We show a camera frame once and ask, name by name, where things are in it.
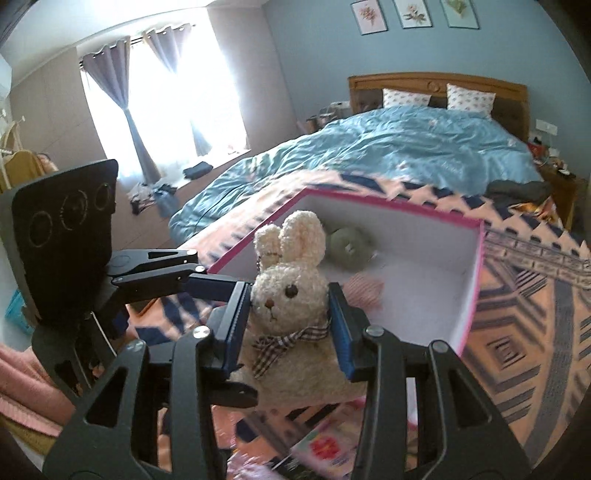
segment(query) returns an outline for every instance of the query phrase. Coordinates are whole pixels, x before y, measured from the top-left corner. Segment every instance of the wooden headboard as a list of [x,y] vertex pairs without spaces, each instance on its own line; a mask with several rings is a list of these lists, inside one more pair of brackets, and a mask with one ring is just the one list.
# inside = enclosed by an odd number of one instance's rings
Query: wooden headboard
[[481,92],[496,93],[492,117],[517,138],[527,141],[530,131],[530,104],[527,87],[486,77],[458,73],[381,73],[349,78],[353,113],[382,108],[382,89],[433,95],[429,106],[447,108],[447,84]]

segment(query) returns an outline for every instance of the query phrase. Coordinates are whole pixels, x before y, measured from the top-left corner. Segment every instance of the ceiling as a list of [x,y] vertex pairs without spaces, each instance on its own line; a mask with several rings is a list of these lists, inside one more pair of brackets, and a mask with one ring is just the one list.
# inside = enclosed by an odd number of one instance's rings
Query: ceiling
[[39,0],[17,24],[0,54],[12,67],[12,84],[88,37],[137,19],[207,5],[261,7],[269,0]]

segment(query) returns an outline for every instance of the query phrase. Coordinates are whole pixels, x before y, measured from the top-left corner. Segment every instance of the nightstand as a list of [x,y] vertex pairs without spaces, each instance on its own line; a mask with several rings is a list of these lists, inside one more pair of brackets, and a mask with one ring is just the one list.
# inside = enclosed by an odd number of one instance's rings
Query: nightstand
[[558,215],[564,228],[571,230],[573,227],[574,204],[577,200],[577,190],[579,188],[577,177],[572,174],[565,177],[548,164],[537,166],[537,169],[542,178],[552,185],[552,198],[556,204]]

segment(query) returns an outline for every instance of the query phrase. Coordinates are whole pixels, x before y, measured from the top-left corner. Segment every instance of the plaid bow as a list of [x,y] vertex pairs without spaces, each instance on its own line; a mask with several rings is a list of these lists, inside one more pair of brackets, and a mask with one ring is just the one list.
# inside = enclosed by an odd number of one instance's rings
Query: plaid bow
[[252,367],[254,377],[261,378],[278,358],[293,348],[298,340],[317,342],[328,337],[329,330],[330,321],[323,326],[313,325],[285,336],[260,336],[254,345],[254,348],[261,352]]

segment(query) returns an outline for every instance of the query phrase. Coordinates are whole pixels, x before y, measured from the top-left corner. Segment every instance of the pink blanket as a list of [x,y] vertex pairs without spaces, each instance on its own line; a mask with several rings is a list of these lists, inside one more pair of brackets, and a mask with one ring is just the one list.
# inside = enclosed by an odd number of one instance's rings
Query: pink blanket
[[31,348],[17,352],[0,344],[0,413],[57,437],[74,405],[53,384]]

